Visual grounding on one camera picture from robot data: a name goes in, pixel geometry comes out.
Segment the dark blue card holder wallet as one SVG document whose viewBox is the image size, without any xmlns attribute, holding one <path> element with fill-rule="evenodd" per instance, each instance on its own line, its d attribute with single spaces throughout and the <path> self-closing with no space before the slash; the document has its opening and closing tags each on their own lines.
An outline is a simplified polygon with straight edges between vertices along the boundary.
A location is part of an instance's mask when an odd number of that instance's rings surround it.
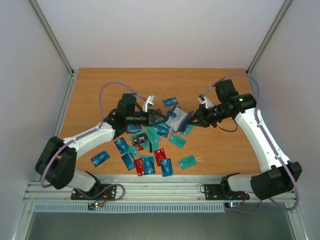
<svg viewBox="0 0 320 240">
<path fill-rule="evenodd" d="M 193 113 L 193 110 L 185 112 L 180 107 L 174 106 L 167 112 L 168 119 L 164 124 L 174 133 L 185 132 Z"/>
</svg>

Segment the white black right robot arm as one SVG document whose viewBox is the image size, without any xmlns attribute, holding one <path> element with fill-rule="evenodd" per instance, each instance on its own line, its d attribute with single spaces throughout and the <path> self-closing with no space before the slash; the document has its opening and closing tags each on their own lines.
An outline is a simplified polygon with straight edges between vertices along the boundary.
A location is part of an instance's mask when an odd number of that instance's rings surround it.
<svg viewBox="0 0 320 240">
<path fill-rule="evenodd" d="M 232 198 L 238 192 L 249 192 L 266 200 L 294 190 L 302 167 L 298 162 L 291 162 L 278 146 L 253 95 L 239 94 L 231 79 L 221 80 L 213 87 L 220 103 L 213 105 L 206 94 L 199 95 L 200 105 L 189 124 L 216 128 L 223 120 L 233 119 L 251 144 L 261 170 L 258 175 L 233 173 L 224 176 L 220 182 L 221 194 Z"/>
</svg>

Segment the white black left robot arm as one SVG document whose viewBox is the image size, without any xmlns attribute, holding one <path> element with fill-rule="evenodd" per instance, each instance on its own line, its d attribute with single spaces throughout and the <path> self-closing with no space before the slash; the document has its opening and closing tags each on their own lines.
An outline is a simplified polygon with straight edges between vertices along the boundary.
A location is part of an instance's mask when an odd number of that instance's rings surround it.
<svg viewBox="0 0 320 240">
<path fill-rule="evenodd" d="M 54 187 L 57 190 L 70 187 L 87 199 L 96 199 L 103 192 L 101 181 L 87 171 L 76 169 L 77 160 L 98 147 L 120 137 L 129 125 L 155 126 L 157 118 L 165 115 L 150 109 L 156 97 L 150 95 L 142 106 L 133 94 L 124 93 L 117 107 L 107 116 L 102 116 L 100 123 L 80 134 L 61 139 L 51 137 L 35 164 L 35 171 L 40 174 L 42 187 Z"/>
</svg>

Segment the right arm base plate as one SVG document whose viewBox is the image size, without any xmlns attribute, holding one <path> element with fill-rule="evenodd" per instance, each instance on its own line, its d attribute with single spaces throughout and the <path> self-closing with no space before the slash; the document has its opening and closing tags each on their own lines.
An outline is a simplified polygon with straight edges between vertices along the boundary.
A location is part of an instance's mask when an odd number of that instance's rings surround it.
<svg viewBox="0 0 320 240">
<path fill-rule="evenodd" d="M 203 184 L 200 187 L 200 191 L 207 201 L 243 201 L 250 199 L 250 195 L 243 191 L 224 193 L 219 184 Z"/>
</svg>

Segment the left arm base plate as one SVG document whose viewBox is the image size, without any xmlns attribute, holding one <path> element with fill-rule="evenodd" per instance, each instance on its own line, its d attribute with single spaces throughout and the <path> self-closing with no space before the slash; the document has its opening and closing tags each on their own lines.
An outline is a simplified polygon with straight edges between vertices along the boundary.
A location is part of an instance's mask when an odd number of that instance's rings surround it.
<svg viewBox="0 0 320 240">
<path fill-rule="evenodd" d="M 90 191 L 83 191 L 74 188 L 71 192 L 71 200 L 91 201 L 91 200 L 114 200 L 116 198 L 117 186 L 114 184 L 101 184 L 93 187 Z"/>
</svg>

